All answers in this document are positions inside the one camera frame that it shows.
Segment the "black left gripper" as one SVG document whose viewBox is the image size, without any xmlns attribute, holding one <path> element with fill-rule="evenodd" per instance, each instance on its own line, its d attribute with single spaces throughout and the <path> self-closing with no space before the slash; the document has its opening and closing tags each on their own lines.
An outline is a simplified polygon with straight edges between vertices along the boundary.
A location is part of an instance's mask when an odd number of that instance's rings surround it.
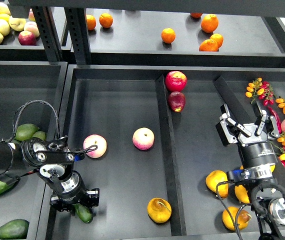
<svg viewBox="0 0 285 240">
<path fill-rule="evenodd" d="M 51 195 L 49 204 L 59 212 L 71 212 L 72 204 L 81 204 L 87 208 L 99 206 L 100 189 L 86 190 L 82 179 L 67 181 L 67 185 L 61 182 L 54 184 L 55 194 Z"/>
</svg>

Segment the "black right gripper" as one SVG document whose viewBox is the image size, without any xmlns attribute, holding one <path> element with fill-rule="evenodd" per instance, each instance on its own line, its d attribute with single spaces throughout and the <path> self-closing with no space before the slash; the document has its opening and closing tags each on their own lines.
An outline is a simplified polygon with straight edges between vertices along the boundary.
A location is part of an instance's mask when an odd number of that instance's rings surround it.
<svg viewBox="0 0 285 240">
<path fill-rule="evenodd" d="M 227 104 L 220 107 L 221 116 L 215 125 L 223 146 L 238 145 L 238 152 L 244 168 L 260 165 L 275 165 L 277 157 L 268 139 L 280 137 L 276 117 L 269 115 L 259 102 L 253 104 L 256 116 L 254 123 L 241 125 L 231 118 Z"/>
</svg>

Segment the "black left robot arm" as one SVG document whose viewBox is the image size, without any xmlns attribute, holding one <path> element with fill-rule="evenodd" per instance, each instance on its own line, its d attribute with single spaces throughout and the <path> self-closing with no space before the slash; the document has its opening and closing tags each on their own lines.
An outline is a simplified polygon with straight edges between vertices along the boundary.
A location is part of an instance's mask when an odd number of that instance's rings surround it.
<svg viewBox="0 0 285 240">
<path fill-rule="evenodd" d="M 37 137 L 21 143 L 0 140 L 0 181 L 10 186 L 20 178 L 36 173 L 53 190 L 50 205 L 57 211 L 70 212 L 75 204 L 89 209 L 97 207 L 99 188 L 88 190 L 80 173 L 74 170 L 74 163 L 82 160 L 86 153 L 97 150 L 98 145 L 70 149 L 68 137 L 60 136 L 57 111 L 54 110 L 53 114 L 55 137 L 51 141 Z"/>
</svg>

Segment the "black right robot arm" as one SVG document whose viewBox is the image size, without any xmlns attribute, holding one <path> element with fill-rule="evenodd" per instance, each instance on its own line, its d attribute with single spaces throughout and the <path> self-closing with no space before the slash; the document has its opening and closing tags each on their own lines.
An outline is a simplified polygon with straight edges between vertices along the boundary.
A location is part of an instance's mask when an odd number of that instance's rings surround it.
<svg viewBox="0 0 285 240">
<path fill-rule="evenodd" d="M 256 121 L 241 124 L 232 118 L 227 104 L 220 107 L 216 129 L 224 146 L 236 144 L 243 168 L 228 171 L 225 183 L 244 186 L 251 210 L 255 212 L 259 239 L 285 239 L 285 188 L 273 177 L 277 163 L 271 141 L 280 136 L 276 118 L 254 106 Z"/>
</svg>

